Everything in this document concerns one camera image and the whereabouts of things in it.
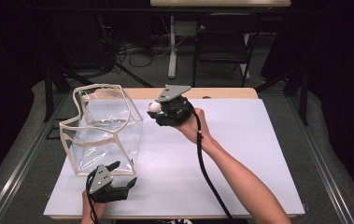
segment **chair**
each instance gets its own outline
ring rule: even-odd
[[[211,13],[197,22],[193,59],[195,87],[196,66],[200,63],[245,64],[241,87],[244,87],[255,37],[262,30],[260,17],[247,13]],[[245,34],[253,34],[246,44]]]

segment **white tabletop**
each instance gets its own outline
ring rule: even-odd
[[[290,0],[150,0],[153,7],[289,7]]]
[[[198,99],[211,133],[276,195],[290,216],[304,214],[290,171],[262,100]],[[207,218],[226,217],[200,171],[196,147],[174,128],[160,127],[147,114],[151,100],[135,100],[145,118],[136,162],[137,182],[126,201],[110,203],[105,217]],[[206,170],[235,217],[248,216],[215,163],[204,153]],[[115,176],[114,186],[133,176]],[[74,176],[65,160],[45,216],[80,218],[86,177]]]

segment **human arm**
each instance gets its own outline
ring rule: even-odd
[[[92,209],[90,208],[89,198],[87,197],[86,190],[83,190],[81,197],[83,200],[83,212],[80,224],[93,224],[94,222],[92,221]],[[98,220],[101,219],[101,217],[104,215],[106,205],[107,203],[96,203],[94,205],[95,214],[97,215]]]
[[[209,132],[205,113],[196,108],[201,121],[203,151],[217,164],[241,204],[257,223],[290,223],[290,219],[272,191],[244,164],[230,155]],[[197,121],[191,116],[176,127],[197,144]]]

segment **transparent plastic bag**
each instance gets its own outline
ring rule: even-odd
[[[60,136],[76,175],[88,175],[99,164],[120,161],[113,175],[134,175],[143,118],[119,85],[76,88],[78,115],[60,122]]]

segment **white ball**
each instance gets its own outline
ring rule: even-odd
[[[158,102],[152,102],[149,104],[149,111],[160,113],[162,111],[162,105]]]

